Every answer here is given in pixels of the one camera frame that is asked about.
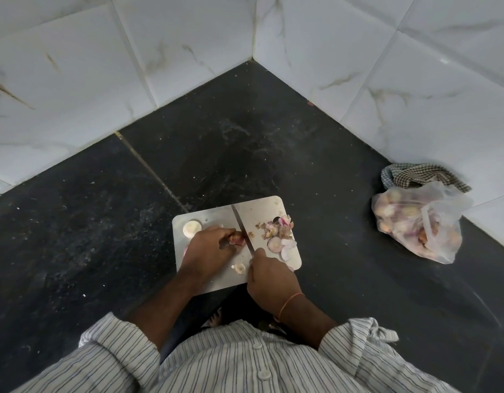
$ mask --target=black stone floor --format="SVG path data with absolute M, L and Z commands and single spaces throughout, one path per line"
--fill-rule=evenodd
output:
M 175 215 L 275 194 L 319 307 L 338 322 L 377 318 L 398 332 L 403 357 L 464 392 L 504 391 L 504 248 L 463 220 L 446 266 L 379 233 L 369 204 L 388 161 L 260 65 L 121 135 L 0 196 L 0 392 L 170 280 Z M 165 352 L 233 290 L 195 297 Z

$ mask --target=shirt sleeve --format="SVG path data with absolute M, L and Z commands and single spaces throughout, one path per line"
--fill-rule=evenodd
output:
M 407 363 L 387 342 L 398 334 L 374 318 L 352 318 L 323 337 L 319 353 L 359 383 L 379 392 L 457 392 L 448 383 Z
M 81 336 L 79 347 L 14 392 L 150 390 L 159 352 L 134 324 L 107 314 Z

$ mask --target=wall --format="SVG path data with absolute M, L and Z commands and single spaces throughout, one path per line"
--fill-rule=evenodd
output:
M 0 193 L 249 59 L 255 4 L 0 0 Z
M 469 185 L 504 245 L 504 0 L 257 0 L 254 59 L 394 162 Z

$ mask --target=knife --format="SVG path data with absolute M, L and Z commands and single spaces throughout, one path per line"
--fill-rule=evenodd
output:
M 243 224 L 243 221 L 241 220 L 241 217 L 239 216 L 238 211 L 236 210 L 236 206 L 232 204 L 232 211 L 234 211 L 234 216 L 236 217 L 237 220 L 237 225 L 239 226 L 239 229 L 241 229 L 241 232 L 243 233 L 243 238 L 245 239 L 245 243 L 247 243 L 248 250 L 250 251 L 250 254 L 254 256 L 254 246 L 250 242 L 250 238 L 248 237 L 248 233 L 245 230 L 245 225 Z

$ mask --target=cutting board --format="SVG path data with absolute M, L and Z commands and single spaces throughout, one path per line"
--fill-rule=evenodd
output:
M 264 230 L 256 228 L 256 224 L 258 223 L 261 224 L 263 222 L 271 221 L 276 216 L 287 215 L 281 198 L 278 196 L 259 198 L 257 200 L 246 201 L 244 203 L 237 203 L 235 206 L 254 249 L 264 248 L 268 257 L 277 258 L 282 261 L 279 254 L 275 254 L 268 249 L 268 240 L 262 239 Z M 234 216 L 231 205 L 177 215 L 172 220 L 177 270 L 179 270 L 181 262 L 183 261 L 184 249 L 190 243 L 190 239 L 183 234 L 183 226 L 185 223 L 192 220 L 201 223 L 203 229 L 209 226 L 223 226 L 229 228 L 234 227 L 236 230 L 239 230 L 239 225 Z M 212 292 L 246 283 L 248 266 L 251 259 L 252 254 L 248 250 L 248 247 L 245 246 L 245 248 L 243 248 L 243 250 L 237 254 L 200 293 Z M 244 275 L 238 274 L 231 267 L 233 264 L 239 262 L 242 262 L 246 267 Z M 297 247 L 290 249 L 290 260 L 285 263 L 294 270 L 301 267 L 301 257 Z

